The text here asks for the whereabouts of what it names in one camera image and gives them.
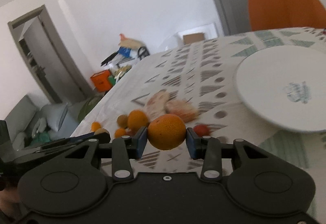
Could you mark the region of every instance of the cardboard box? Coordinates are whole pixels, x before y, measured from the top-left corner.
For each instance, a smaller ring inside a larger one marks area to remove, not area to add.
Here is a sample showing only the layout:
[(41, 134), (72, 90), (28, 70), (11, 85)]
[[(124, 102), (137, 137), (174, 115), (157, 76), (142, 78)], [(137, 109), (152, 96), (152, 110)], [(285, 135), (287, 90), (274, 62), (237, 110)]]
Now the cardboard box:
[(185, 45), (187, 45), (187, 44), (205, 40), (205, 34), (204, 33), (196, 33), (196, 34), (184, 35), (183, 39), (184, 39)]

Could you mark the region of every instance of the plate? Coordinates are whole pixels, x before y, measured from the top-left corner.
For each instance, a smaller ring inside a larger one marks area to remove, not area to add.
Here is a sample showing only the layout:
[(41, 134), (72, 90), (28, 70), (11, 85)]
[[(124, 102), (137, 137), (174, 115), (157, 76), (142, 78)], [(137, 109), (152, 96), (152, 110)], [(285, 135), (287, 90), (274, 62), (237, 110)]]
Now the plate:
[(326, 131), (325, 54), (266, 48), (243, 60), (234, 81), (243, 103), (263, 119), (290, 131)]

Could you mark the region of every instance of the patterned tablecloth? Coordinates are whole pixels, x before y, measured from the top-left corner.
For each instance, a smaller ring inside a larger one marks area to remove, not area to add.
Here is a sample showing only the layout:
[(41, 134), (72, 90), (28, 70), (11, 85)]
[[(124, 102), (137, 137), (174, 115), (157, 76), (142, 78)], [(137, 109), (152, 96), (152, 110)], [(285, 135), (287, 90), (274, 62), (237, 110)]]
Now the patterned tablecloth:
[[(198, 107), (201, 115), (188, 123), (188, 127), (208, 124), (212, 136), (223, 143), (243, 138), (306, 170), (317, 187), (308, 213), (326, 223), (326, 133), (300, 134), (275, 127), (249, 111), (233, 85), (234, 73), (242, 60), (258, 50), (282, 45), (326, 53), (326, 35), (314, 28), (258, 31), (198, 42), (146, 57), (87, 115), (73, 136), (89, 133), (94, 121), (113, 135), (119, 115), (143, 108), (153, 94), (166, 89), (170, 99), (186, 99)], [(102, 165), (110, 175), (111, 160), (104, 159)], [(135, 173), (200, 172), (203, 160), (192, 160), (185, 143), (171, 151), (157, 150), (148, 143), (143, 158), (131, 160), (131, 165)], [(229, 160), (223, 161), (223, 172), (226, 175), (232, 172)]]

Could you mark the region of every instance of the gray sofa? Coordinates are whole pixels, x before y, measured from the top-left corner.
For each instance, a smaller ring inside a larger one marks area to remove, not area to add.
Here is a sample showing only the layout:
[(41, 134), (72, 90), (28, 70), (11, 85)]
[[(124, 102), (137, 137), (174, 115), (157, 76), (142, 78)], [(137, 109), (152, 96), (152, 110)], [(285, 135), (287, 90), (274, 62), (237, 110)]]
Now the gray sofa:
[(5, 118), (14, 150), (22, 150), (31, 141), (33, 128), (44, 117), (50, 128), (50, 139), (68, 138), (79, 123), (72, 116), (67, 104), (45, 105), (38, 109), (26, 95)]

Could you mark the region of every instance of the orange chair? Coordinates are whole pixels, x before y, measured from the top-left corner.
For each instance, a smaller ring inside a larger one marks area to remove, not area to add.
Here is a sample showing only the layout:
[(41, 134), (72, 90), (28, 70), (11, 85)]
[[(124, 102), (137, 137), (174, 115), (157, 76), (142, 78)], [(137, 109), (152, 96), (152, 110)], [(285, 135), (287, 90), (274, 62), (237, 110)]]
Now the orange chair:
[(326, 10), (319, 0), (249, 0), (251, 28), (326, 28)]

